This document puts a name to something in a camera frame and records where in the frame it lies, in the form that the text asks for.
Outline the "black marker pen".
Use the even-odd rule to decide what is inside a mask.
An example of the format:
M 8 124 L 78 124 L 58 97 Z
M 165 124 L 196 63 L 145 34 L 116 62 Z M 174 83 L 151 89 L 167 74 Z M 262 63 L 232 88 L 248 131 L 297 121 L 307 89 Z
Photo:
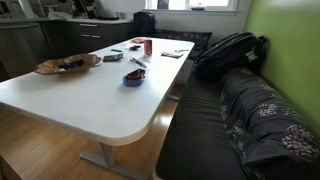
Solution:
M 131 62 L 136 63 L 136 64 L 139 65 L 140 67 L 147 68 L 147 65 L 146 65 L 144 62 L 142 62 L 141 60 L 139 60 L 139 59 L 137 59 L 137 58 L 135 58 L 135 57 L 130 57 L 129 60 L 130 60 Z

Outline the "blue tape roll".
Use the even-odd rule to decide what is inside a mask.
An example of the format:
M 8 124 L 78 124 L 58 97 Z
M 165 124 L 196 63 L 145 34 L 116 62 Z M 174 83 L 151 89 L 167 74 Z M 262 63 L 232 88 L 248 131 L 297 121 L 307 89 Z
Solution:
M 145 71 L 143 69 L 136 69 L 122 79 L 122 84 L 127 87 L 137 87 L 143 83 L 145 78 Z

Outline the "notepad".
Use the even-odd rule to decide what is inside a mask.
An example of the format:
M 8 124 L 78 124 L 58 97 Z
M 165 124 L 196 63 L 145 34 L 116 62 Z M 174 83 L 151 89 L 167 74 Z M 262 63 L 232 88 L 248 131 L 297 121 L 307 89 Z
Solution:
M 180 58 L 181 56 L 183 56 L 182 53 L 179 52 L 170 52 L 170 51 L 163 51 L 161 52 L 161 56 L 166 56 L 166 57 L 171 57 L 171 58 Z

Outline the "red soda can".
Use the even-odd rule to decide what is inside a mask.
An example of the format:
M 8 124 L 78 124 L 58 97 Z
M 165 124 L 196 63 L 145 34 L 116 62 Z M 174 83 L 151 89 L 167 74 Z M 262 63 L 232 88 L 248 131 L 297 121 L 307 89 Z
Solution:
M 152 54 L 152 40 L 151 39 L 144 40 L 144 54 L 145 55 Z

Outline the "dark snack wrapper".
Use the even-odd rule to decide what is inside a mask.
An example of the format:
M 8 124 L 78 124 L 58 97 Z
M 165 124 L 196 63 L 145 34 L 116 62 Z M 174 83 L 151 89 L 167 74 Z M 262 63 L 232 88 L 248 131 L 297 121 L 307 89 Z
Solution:
M 135 50 L 137 50 L 138 48 L 141 48 L 141 46 L 140 46 L 140 45 L 133 45 L 133 46 L 129 47 L 129 50 L 135 51 Z

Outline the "orange snack packet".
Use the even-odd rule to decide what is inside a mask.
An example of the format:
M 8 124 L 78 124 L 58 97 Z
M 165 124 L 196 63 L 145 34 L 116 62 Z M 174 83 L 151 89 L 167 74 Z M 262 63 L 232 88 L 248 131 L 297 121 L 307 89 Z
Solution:
M 142 44 L 144 43 L 145 39 L 144 38 L 135 38 L 130 40 L 131 43 L 136 43 L 136 44 Z

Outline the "grey calculator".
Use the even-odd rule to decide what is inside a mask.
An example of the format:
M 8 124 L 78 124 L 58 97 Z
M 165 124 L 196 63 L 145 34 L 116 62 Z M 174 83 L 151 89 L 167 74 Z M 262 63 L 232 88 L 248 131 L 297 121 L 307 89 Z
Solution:
M 123 53 L 110 54 L 103 57 L 103 62 L 113 62 L 118 61 L 123 58 Z

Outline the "dark chair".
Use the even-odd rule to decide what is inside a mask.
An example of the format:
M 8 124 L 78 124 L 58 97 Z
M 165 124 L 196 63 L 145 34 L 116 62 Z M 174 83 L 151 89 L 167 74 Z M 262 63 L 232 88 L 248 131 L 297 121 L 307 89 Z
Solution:
M 134 32 L 137 36 L 152 36 L 155 33 L 155 16 L 150 12 L 139 11 L 133 15 Z

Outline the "window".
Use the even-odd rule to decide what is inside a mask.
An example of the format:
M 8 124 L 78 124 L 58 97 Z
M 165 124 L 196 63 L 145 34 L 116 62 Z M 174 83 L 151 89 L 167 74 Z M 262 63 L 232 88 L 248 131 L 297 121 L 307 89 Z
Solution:
M 145 0 L 144 10 L 236 11 L 239 0 Z

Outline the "table leg base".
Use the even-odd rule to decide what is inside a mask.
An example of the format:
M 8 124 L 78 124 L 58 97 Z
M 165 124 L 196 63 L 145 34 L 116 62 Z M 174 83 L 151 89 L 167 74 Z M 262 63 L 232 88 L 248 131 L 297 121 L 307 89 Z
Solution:
M 117 164 L 114 160 L 112 147 L 110 145 L 101 143 L 100 148 L 101 154 L 81 152 L 79 157 L 82 160 L 133 180 L 147 180 L 147 175 L 143 171 Z

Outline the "black backpack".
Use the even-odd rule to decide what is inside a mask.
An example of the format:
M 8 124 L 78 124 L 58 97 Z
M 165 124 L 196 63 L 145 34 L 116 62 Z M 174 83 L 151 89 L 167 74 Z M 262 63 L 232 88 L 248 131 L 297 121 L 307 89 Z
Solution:
M 255 69 L 264 58 L 266 42 L 264 36 L 251 32 L 231 34 L 196 57 L 194 73 L 203 80 L 216 81 L 236 67 Z

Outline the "wooden burl bowl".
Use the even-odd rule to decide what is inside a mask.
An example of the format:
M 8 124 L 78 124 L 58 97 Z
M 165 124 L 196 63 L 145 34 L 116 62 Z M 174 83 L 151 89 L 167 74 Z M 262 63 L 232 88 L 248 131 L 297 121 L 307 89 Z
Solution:
M 59 66 L 63 64 L 78 61 L 81 59 L 84 62 L 84 64 L 81 67 L 73 68 L 70 70 L 59 68 Z M 100 62 L 101 58 L 95 54 L 77 54 L 62 59 L 46 60 L 43 63 L 40 63 L 36 66 L 35 72 L 41 75 L 77 73 L 86 71 Z

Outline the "dark floral bench cushion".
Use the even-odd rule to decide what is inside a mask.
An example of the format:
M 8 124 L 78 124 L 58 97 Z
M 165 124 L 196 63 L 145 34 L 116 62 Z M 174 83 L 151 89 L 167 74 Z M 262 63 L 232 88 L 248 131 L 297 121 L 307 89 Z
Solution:
M 262 78 L 235 68 L 222 78 L 221 114 L 249 180 L 320 180 L 319 141 Z

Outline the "grey kitchen cabinet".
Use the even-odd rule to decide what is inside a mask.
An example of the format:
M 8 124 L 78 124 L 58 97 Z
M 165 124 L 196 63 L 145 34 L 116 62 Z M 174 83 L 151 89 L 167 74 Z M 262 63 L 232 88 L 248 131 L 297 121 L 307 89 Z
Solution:
M 131 38 L 131 20 L 1 22 L 1 72 L 14 78 L 45 60 L 91 53 Z

